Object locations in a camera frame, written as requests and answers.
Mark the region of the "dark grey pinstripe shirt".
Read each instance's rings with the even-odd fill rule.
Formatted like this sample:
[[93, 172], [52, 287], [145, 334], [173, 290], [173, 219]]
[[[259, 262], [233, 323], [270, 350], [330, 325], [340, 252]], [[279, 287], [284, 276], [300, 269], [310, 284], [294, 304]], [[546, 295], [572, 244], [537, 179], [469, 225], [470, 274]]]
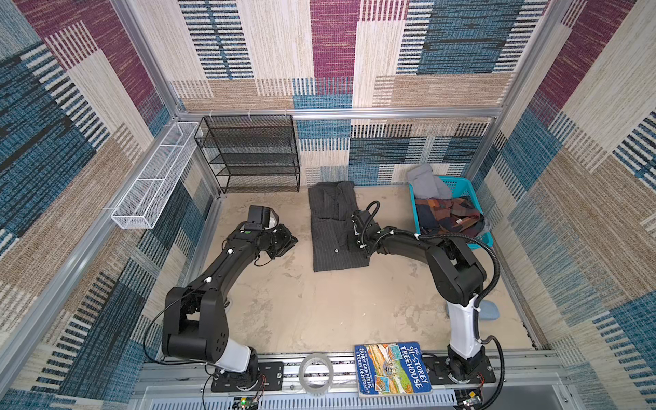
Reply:
[[355, 185], [326, 182], [309, 187], [314, 271], [316, 273], [369, 265], [359, 249], [352, 216], [358, 210]]

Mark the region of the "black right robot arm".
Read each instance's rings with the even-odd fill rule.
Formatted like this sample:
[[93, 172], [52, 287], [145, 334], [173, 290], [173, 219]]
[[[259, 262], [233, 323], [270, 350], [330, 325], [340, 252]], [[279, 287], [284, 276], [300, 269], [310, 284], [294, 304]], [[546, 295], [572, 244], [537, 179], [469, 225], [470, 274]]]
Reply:
[[366, 256], [374, 253], [404, 256], [430, 268], [438, 294], [447, 302], [450, 320], [449, 376], [457, 382], [473, 378], [484, 359], [479, 333], [478, 300], [487, 273], [464, 235], [422, 237], [396, 227], [380, 227], [376, 210], [356, 210], [351, 217], [355, 246]]

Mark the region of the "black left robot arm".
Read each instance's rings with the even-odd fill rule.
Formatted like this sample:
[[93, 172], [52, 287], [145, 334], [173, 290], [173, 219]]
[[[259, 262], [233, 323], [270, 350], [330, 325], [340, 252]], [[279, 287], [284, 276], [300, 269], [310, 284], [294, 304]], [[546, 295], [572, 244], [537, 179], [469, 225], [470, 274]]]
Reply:
[[254, 372], [255, 350], [230, 336], [227, 296], [239, 275], [262, 253], [275, 260], [296, 243], [297, 239], [272, 208], [250, 206], [247, 220], [227, 236], [219, 256], [204, 273], [167, 294], [162, 353], [166, 357], [199, 360], [226, 372]]

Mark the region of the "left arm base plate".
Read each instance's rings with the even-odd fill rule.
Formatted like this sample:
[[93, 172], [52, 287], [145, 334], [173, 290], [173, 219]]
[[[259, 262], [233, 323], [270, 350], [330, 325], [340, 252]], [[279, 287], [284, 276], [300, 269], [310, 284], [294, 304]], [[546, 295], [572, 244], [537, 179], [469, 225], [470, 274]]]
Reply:
[[281, 391], [285, 364], [282, 361], [270, 361], [251, 366], [246, 372], [215, 371], [211, 391], [213, 393], [237, 393], [238, 391], [256, 392]]

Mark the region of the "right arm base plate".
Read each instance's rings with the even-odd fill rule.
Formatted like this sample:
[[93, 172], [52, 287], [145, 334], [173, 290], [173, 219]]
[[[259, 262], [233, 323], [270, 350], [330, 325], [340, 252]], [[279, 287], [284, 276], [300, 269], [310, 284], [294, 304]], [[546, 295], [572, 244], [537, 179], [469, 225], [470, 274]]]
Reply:
[[438, 385], [456, 384], [495, 384], [497, 376], [485, 354], [479, 354], [469, 360], [459, 356], [438, 356], [423, 353], [422, 360], [428, 370], [430, 383]]

